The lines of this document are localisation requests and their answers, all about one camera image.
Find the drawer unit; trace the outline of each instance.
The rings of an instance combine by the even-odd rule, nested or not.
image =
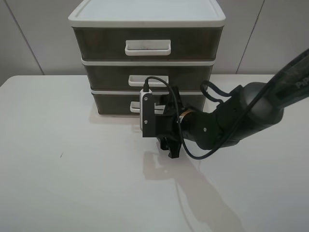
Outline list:
[[[199,90],[204,80],[209,80],[211,62],[91,62],[82,61],[93,90],[141,90],[148,76],[165,79],[180,91]],[[157,81],[149,81],[151,90],[166,90],[156,87]]]
[[[138,115],[139,114],[139,91],[95,91],[92,90],[98,113],[100,115]],[[157,107],[156,113],[162,113],[164,98],[167,92],[154,92]],[[190,105],[202,110],[205,103],[205,97],[200,92],[180,93],[184,106]]]
[[[225,15],[215,0],[84,0],[69,21],[87,61],[207,61]]]

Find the white wall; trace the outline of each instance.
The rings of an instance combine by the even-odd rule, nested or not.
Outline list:
[[[236,73],[263,0],[217,0],[226,16],[213,73]]]
[[[46,75],[85,74],[68,17],[82,0],[7,0]]]
[[[266,0],[238,73],[276,73],[309,48],[309,0]]]
[[[85,74],[68,23],[82,0],[6,0],[25,39],[4,1],[0,0],[2,80],[15,74],[41,74],[38,64],[44,74]],[[309,47],[308,0],[218,2],[227,20],[214,73],[275,73]]]
[[[14,75],[42,75],[3,0],[0,0],[0,86]]]

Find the white lid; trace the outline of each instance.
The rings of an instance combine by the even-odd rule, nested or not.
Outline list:
[[[77,28],[222,27],[216,0],[84,0],[69,16]]]

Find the wall seam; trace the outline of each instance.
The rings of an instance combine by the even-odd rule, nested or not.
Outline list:
[[[252,34],[253,34],[253,32],[254,32],[254,29],[255,29],[255,26],[256,26],[256,24],[257,24],[257,21],[259,20],[260,13],[261,13],[261,11],[262,11],[262,8],[263,8],[263,6],[264,6],[265,1],[266,1],[266,0],[263,0],[263,3],[262,3],[262,6],[261,6],[261,9],[260,9],[260,11],[259,11],[259,14],[257,15],[256,20],[255,20],[255,23],[254,23],[254,26],[253,26],[253,28],[252,28],[251,34],[250,34],[250,36],[249,36],[248,42],[247,42],[247,44],[246,44],[245,50],[244,50],[244,52],[243,52],[243,54],[242,54],[242,57],[241,57],[240,62],[239,62],[239,65],[238,65],[238,67],[237,67],[236,74],[238,74],[238,70],[239,70],[239,68],[240,68],[240,65],[241,65],[242,59],[243,59],[243,58],[244,58],[244,56],[245,56],[245,53],[246,53],[247,47],[248,47],[248,45],[249,45],[249,42],[250,42],[250,39],[251,39]]]
[[[45,75],[45,74],[44,74],[44,71],[43,71],[43,69],[42,69],[42,67],[40,66],[40,63],[39,63],[38,59],[37,59],[36,56],[34,55],[33,50],[32,50],[32,48],[30,47],[30,44],[28,43],[28,40],[26,39],[26,37],[25,37],[25,35],[24,35],[24,33],[23,33],[21,27],[19,26],[18,21],[16,20],[16,18],[15,18],[15,16],[14,16],[14,14],[13,14],[13,12],[12,12],[12,10],[11,10],[9,4],[7,3],[6,0],[3,0],[3,1],[4,1],[4,4],[6,5],[6,7],[8,8],[8,11],[9,11],[10,15],[12,16],[12,18],[13,18],[15,24],[17,25],[17,28],[18,28],[19,32],[21,33],[23,39],[25,40],[25,43],[26,43],[27,47],[29,48],[31,54],[33,55],[33,58],[34,58],[35,62],[36,62],[37,65],[39,66],[39,69],[41,70],[41,73],[42,73],[43,75]]]

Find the white table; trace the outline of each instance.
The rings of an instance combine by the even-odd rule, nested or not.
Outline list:
[[[270,77],[211,79],[230,91]],[[99,116],[86,76],[12,77],[0,88],[0,231],[307,232],[308,117],[306,99],[202,162],[172,160],[138,118]]]

